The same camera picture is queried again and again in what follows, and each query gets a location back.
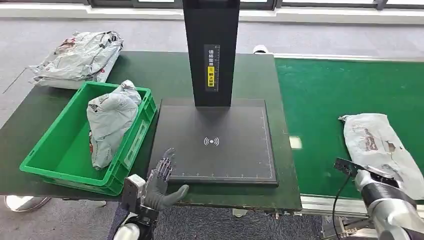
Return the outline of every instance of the black mount plate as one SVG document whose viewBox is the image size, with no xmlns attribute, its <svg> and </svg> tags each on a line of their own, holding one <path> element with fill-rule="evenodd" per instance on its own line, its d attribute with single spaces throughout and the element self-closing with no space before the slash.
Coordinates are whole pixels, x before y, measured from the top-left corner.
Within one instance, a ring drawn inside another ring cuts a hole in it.
<svg viewBox="0 0 424 240">
<path fill-rule="evenodd" d="M 233 99 L 231 107 L 162 100 L 149 169 L 169 148 L 170 182 L 278 185 L 263 99 Z"/>
</svg>

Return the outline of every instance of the black cable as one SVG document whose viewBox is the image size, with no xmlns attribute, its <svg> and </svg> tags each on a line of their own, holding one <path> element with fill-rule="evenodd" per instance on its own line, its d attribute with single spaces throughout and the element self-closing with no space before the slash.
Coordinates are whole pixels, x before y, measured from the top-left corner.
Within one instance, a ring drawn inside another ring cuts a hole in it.
<svg viewBox="0 0 424 240">
<path fill-rule="evenodd" d="M 351 171 L 349 171 L 347 173 L 346 180 L 344 180 L 343 185 L 340 187 L 340 189 L 338 190 L 337 194 L 335 195 L 334 203 L 332 204 L 332 226 L 334 227 L 334 234 L 336 235 L 336 237 L 337 237 L 338 240 L 340 240 L 340 237 L 339 237 L 339 234 L 337 233 L 336 222 L 334 221 L 334 213 L 336 211 L 336 202 L 337 202 L 337 199 L 339 199 L 340 193 L 345 188 L 345 186 L 348 183 L 348 181 L 349 181 L 350 178 L 351 178 Z"/>
</svg>

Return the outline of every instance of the green plastic crate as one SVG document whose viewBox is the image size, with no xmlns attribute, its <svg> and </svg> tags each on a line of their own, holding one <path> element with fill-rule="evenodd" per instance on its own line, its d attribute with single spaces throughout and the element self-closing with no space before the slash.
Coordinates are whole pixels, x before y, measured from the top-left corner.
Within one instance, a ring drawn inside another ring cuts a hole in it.
<svg viewBox="0 0 424 240">
<path fill-rule="evenodd" d="M 89 148 L 88 102 L 118 85 L 88 81 L 75 93 L 50 128 L 26 156 L 19 169 L 45 182 L 117 196 L 124 186 L 156 112 L 150 89 L 137 87 L 142 98 L 132 126 L 112 162 L 102 170 L 92 166 Z"/>
</svg>

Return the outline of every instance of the yellow label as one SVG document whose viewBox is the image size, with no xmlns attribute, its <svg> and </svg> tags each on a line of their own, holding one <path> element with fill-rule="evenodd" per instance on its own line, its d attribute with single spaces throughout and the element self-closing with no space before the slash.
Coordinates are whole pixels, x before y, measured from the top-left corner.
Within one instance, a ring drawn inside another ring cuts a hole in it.
<svg viewBox="0 0 424 240">
<path fill-rule="evenodd" d="M 215 85 L 215 67 L 207 67 L 207 86 L 213 87 Z"/>
</svg>

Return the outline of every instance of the black vertical column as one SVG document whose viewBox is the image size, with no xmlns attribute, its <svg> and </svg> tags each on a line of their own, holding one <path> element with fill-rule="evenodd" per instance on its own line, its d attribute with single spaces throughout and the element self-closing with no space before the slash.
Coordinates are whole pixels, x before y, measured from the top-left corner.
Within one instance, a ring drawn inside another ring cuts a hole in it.
<svg viewBox="0 0 424 240">
<path fill-rule="evenodd" d="M 240 0 L 182 0 L 196 107 L 229 107 Z"/>
</svg>

